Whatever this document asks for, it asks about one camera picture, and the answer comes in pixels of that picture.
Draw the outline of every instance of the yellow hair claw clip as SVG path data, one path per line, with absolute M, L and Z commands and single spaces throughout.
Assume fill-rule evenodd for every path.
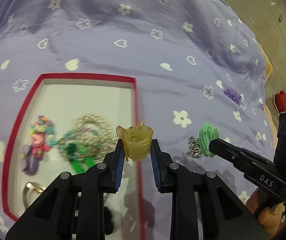
M 129 158 L 134 162 L 141 161 L 150 154 L 153 130 L 144 125 L 143 120 L 140 121 L 137 127 L 131 126 L 128 129 L 124 129 L 119 125 L 116 127 L 116 134 L 122 139 L 127 162 Z

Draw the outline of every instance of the tiled floor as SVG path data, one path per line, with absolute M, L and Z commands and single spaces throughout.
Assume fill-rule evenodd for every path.
M 265 88 L 266 103 L 278 124 L 272 96 L 286 92 L 286 1 L 224 0 L 255 33 L 273 65 L 272 76 Z

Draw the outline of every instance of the silver screw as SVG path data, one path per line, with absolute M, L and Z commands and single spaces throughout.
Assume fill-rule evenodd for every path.
M 173 170 L 176 170 L 179 168 L 179 165 L 177 163 L 171 163 L 170 164 L 170 168 L 173 169 Z
M 216 177 L 216 173 L 214 171 L 208 171 L 206 173 L 206 175 L 209 177 L 209 178 L 215 178 Z
M 61 175 L 60 175 L 61 179 L 67 179 L 69 176 L 70 176 L 70 174 L 68 172 L 66 172 L 66 171 L 62 172 Z
M 98 165 L 96 165 L 96 167 L 99 169 L 99 170 L 103 170 L 106 168 L 106 164 L 105 163 L 99 163 Z

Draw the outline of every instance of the gold bangle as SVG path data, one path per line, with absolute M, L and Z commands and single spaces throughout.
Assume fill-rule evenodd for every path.
M 33 192 L 36 192 L 37 194 L 41 194 L 46 189 L 46 187 L 38 184 L 37 182 L 27 182 L 25 184 L 25 187 L 23 189 L 23 204 L 24 204 L 25 210 L 27 210 L 28 207 L 30 206 L 27 203 L 27 192 L 29 189 L 32 190 Z

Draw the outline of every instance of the green hair tie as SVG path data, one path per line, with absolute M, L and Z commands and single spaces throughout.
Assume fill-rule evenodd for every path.
M 219 138 L 219 130 L 216 127 L 213 127 L 208 123 L 202 126 L 202 128 L 200 129 L 199 141 L 200 141 L 201 151 L 204 156 L 206 157 L 214 156 L 214 154 L 212 154 L 209 150 L 209 144 L 211 141 L 217 138 Z

